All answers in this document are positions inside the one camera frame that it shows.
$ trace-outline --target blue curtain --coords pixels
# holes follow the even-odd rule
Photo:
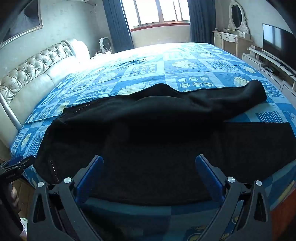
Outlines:
[[[216,27],[215,0],[188,0],[191,42],[214,43]]]
[[[133,49],[133,40],[121,0],[103,0],[115,52]]]

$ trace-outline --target tufted headboard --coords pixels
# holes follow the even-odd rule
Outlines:
[[[35,106],[89,58],[83,42],[63,40],[28,58],[0,79],[0,140],[10,147]]]

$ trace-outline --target blue patterned bedsheet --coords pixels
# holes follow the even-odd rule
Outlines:
[[[272,83],[248,64],[210,44],[163,44],[117,53],[105,63],[67,76],[36,106],[15,138],[11,153],[13,156],[36,156],[47,127],[66,107],[105,96],[131,94],[157,83],[166,83],[186,92],[243,86],[253,79],[261,81],[267,100],[229,121],[288,121],[296,133],[295,108]],[[176,131],[190,128],[180,123]],[[33,167],[27,169],[24,176],[33,186],[42,180]],[[271,209],[295,189],[295,180],[296,161],[263,180]],[[107,216],[134,240],[194,241],[213,217],[217,205],[203,202],[139,207],[90,198],[85,208]]]

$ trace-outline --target ornate white mirror frame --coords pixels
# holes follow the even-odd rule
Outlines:
[[[238,6],[241,13],[242,13],[242,22],[241,22],[241,25],[237,28],[233,22],[233,18],[232,18],[232,7],[233,6]],[[249,31],[249,28],[247,26],[247,20],[246,20],[246,17],[244,15],[244,10],[242,8],[242,6],[235,0],[232,0],[230,5],[229,5],[229,25],[228,25],[228,28],[229,29],[232,29],[232,30],[239,30],[241,32],[244,32],[246,34],[249,34],[250,31]]]

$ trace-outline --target bed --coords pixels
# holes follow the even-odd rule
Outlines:
[[[62,41],[33,58],[38,61],[31,64],[32,59],[27,60],[0,81],[0,138],[13,156],[36,156],[47,127],[64,108],[106,96],[131,94],[157,83],[186,92],[244,86],[257,79],[266,90],[267,100],[229,121],[289,122],[296,134],[296,110],[282,93],[251,66],[210,44],[152,45],[89,60],[87,47],[71,40]],[[179,129],[188,131],[189,127],[180,124]],[[34,187],[42,181],[32,166],[24,177]],[[262,180],[271,210],[294,191],[295,180],[296,161]],[[209,201],[142,207],[89,198],[83,208],[108,218],[133,240],[193,241],[218,205]],[[238,213],[233,216],[223,238],[231,233],[237,216]]]

